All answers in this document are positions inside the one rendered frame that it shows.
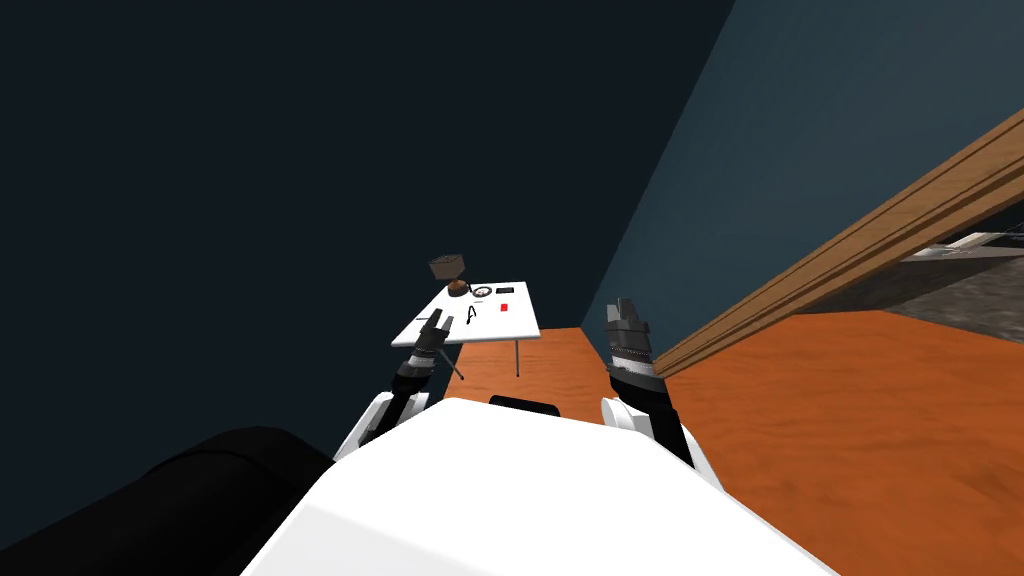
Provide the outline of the white table with lamp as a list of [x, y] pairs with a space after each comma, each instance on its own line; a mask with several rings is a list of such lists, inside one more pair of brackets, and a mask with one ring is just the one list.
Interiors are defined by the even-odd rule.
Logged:
[[518, 349], [521, 341], [541, 337], [526, 283], [468, 282], [458, 254], [435, 258], [428, 266], [444, 287], [392, 340], [393, 348], [412, 347], [434, 308], [443, 311], [438, 328], [454, 317], [446, 338], [451, 344], [511, 341]]

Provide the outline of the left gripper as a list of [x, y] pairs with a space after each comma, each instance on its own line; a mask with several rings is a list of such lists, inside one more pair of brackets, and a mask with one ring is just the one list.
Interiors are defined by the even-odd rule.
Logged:
[[441, 308], [434, 308], [427, 320], [427, 325], [421, 328], [411, 355], [412, 362], [435, 361], [437, 353], [443, 346], [447, 338], [447, 332], [451, 330], [452, 323], [454, 322], [454, 317], [449, 316], [442, 327], [438, 328], [442, 314], [443, 311]]

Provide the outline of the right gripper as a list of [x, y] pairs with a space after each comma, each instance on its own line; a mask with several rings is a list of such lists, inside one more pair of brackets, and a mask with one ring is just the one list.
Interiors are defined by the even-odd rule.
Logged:
[[651, 344], [649, 325], [640, 320], [630, 298], [620, 298], [617, 304], [606, 306], [605, 334], [611, 355], [620, 358], [649, 358]]

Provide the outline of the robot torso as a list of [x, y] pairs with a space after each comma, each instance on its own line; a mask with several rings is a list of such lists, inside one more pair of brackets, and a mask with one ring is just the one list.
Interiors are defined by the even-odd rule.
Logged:
[[449, 398], [341, 456], [241, 576], [838, 576], [654, 440]]

